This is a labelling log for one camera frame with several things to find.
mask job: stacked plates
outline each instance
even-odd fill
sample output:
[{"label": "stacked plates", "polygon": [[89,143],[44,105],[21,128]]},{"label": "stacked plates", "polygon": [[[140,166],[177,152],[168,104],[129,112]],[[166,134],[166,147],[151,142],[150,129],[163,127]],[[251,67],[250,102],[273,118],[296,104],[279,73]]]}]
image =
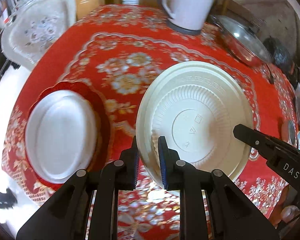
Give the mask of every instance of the stacked plates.
[{"label": "stacked plates", "polygon": [[25,141],[29,162],[51,183],[64,183],[90,163],[96,147],[96,118],[90,103],[71,90],[43,98],[31,112]]},{"label": "stacked plates", "polygon": [[165,70],[146,91],[138,111],[140,156],[162,187],[158,137],[197,169],[221,169],[235,180],[251,147],[234,138],[237,124],[253,128],[252,110],[239,85],[220,68],[199,61]]}]

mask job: table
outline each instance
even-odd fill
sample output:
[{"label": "table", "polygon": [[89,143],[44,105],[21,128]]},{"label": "table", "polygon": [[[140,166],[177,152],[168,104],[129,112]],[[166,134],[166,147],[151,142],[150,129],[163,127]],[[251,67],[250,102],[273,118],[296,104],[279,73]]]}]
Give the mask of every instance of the table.
[{"label": "table", "polygon": [[[253,109],[255,129],[280,138],[285,120],[296,125],[293,90],[278,68],[270,66],[275,78],[270,85],[266,68],[248,68],[223,48],[215,26],[205,24],[194,37],[169,29],[165,19],[155,8],[99,7],[63,34],[37,64],[11,114],[2,169],[38,205],[60,185],[43,181],[31,168],[25,151],[25,125],[42,91],[56,89],[56,84],[62,87],[60,82],[84,83],[98,98],[98,111],[104,111],[109,123],[108,128],[101,128],[104,162],[117,159],[130,147],[138,107],[151,82],[168,67],[189,60],[212,63],[237,81]],[[100,168],[98,165],[92,163],[89,169]],[[256,151],[251,152],[235,183],[266,217],[286,185]],[[173,239],[178,236],[179,212],[179,198],[160,189],[141,164],[137,189],[119,195],[118,239]]]}]

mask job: red plate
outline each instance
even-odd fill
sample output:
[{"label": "red plate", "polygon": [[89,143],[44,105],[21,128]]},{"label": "red plate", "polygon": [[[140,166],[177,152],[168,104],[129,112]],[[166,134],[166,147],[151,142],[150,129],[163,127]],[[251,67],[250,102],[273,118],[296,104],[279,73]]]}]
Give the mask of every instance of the red plate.
[{"label": "red plate", "polygon": [[[110,158],[110,156],[107,156],[107,152],[108,152],[107,148],[110,140],[110,123],[109,123],[109,118],[106,115],[106,111],[100,96],[97,93],[93,92],[85,83],[60,82],[57,83],[55,86],[44,90],[38,97],[37,101],[31,106],[27,119],[29,119],[29,116],[33,111],[33,109],[35,108],[35,106],[44,97],[58,90],[71,90],[73,92],[80,94],[82,97],[84,97],[87,101],[90,102],[94,112],[96,113],[96,120],[100,124],[99,125],[100,128],[98,131],[98,139],[96,143],[95,153],[91,159],[91,162],[87,170],[88,171],[100,170],[101,168],[103,168],[107,160]],[[61,184],[53,184],[42,179],[35,171],[34,174],[42,184],[51,187],[54,190],[57,190],[58,188],[61,187]]]}]

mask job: white tiled floor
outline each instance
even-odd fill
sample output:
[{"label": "white tiled floor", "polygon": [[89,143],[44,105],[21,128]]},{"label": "white tiled floor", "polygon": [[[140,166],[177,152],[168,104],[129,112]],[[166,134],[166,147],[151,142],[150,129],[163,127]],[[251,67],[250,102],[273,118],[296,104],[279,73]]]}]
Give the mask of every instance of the white tiled floor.
[{"label": "white tiled floor", "polygon": [[11,209],[0,210],[0,222],[6,222],[15,237],[20,227],[38,209],[21,188],[1,170],[1,156],[4,138],[13,106],[25,84],[30,71],[21,66],[15,70],[10,66],[0,81],[0,191],[9,188],[15,193],[18,205]]}]

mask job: metal rivet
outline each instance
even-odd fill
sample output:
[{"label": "metal rivet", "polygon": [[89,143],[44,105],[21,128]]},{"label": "metal rivet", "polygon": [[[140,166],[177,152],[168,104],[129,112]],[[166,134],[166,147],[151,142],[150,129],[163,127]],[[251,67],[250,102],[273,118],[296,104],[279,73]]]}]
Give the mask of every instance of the metal rivet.
[{"label": "metal rivet", "polygon": [[180,167],[183,167],[183,166],[186,165],[186,162],[183,161],[183,160],[177,160],[177,161],[176,161],[176,165],[178,165],[178,166],[180,166]]},{"label": "metal rivet", "polygon": [[120,167],[120,166],[122,166],[122,165],[123,165],[123,161],[122,161],[122,160],[116,160],[116,161],[114,162],[114,166]]},{"label": "metal rivet", "polygon": [[221,177],[223,175],[223,172],[221,170],[214,170],[213,174],[217,177]]},{"label": "metal rivet", "polygon": [[83,177],[84,175],[86,175],[86,171],[85,170],[78,170],[76,174],[77,174],[78,177]]}]

